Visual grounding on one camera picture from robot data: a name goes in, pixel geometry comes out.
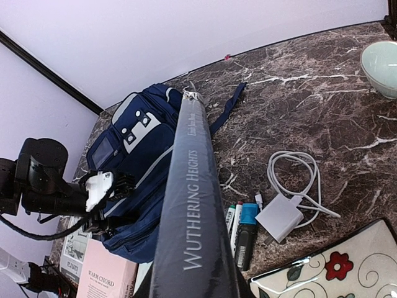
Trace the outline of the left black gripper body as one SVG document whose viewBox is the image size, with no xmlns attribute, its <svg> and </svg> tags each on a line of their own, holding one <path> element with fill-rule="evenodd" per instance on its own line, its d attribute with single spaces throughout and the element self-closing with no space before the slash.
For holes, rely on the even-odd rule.
<svg viewBox="0 0 397 298">
<path fill-rule="evenodd" d="M 130 225 L 136 222 L 136 214 L 123 216 L 104 217 L 94 214 L 83 218 L 83 232 L 90 233 L 92 238 L 100 238 L 103 234 L 114 234 L 116 228 Z"/>
</svg>

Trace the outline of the grey ianra magazine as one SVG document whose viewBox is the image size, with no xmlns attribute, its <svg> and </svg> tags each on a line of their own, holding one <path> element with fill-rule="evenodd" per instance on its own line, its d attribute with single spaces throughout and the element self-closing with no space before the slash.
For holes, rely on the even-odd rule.
<svg viewBox="0 0 397 298">
<path fill-rule="evenodd" d="M 60 271 L 67 278 L 79 284 L 87 243 L 91 233 L 83 232 L 80 227 L 65 237 L 60 258 Z"/>
</svg>

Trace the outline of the pink Warm Chord book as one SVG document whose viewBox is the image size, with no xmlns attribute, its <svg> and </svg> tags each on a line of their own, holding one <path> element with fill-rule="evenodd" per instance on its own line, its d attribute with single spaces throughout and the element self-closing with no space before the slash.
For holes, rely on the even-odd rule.
<svg viewBox="0 0 397 298">
<path fill-rule="evenodd" d="M 77 298 L 132 297 L 138 265 L 110 253 L 90 239 L 78 284 Z"/>
</svg>

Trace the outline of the navy blue student backpack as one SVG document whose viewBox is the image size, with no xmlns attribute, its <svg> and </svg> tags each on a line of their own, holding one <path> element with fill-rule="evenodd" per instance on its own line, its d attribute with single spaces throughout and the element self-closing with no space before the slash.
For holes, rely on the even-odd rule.
<svg viewBox="0 0 397 298">
<path fill-rule="evenodd" d="M 132 222 L 112 224 L 100 237 L 108 251 L 134 263 L 154 260 L 181 103 L 182 93 L 166 84 L 132 92 L 86 155 L 92 171 L 114 169 L 135 179 L 132 194 L 103 211 Z"/>
</svg>

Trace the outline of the Wuthering Heights dark book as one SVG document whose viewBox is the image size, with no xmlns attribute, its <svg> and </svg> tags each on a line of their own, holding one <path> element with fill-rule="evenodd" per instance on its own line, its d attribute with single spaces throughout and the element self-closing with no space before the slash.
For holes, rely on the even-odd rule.
<svg viewBox="0 0 397 298">
<path fill-rule="evenodd" d="M 150 297 L 240 297 L 205 104 L 184 92 Z"/>
</svg>

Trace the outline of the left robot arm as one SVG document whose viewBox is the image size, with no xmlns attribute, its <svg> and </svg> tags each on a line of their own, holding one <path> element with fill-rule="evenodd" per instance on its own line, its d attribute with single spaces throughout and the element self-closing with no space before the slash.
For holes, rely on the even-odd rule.
<svg viewBox="0 0 397 298">
<path fill-rule="evenodd" d="M 20 235 L 37 241 L 64 238 L 81 229 L 85 233 L 103 234 L 117 227 L 135 223 L 139 214 L 124 217 L 104 215 L 108 202 L 117 202 L 133 194 L 132 175 L 114 169 L 94 170 L 78 182 L 64 180 L 67 149 L 50 138 L 27 138 L 16 160 L 1 159 L 1 222 Z M 4 216 L 16 216 L 19 207 L 27 214 L 45 214 L 43 224 L 58 216 L 79 220 L 70 228 L 53 235 L 38 235 L 14 225 Z"/>
</svg>

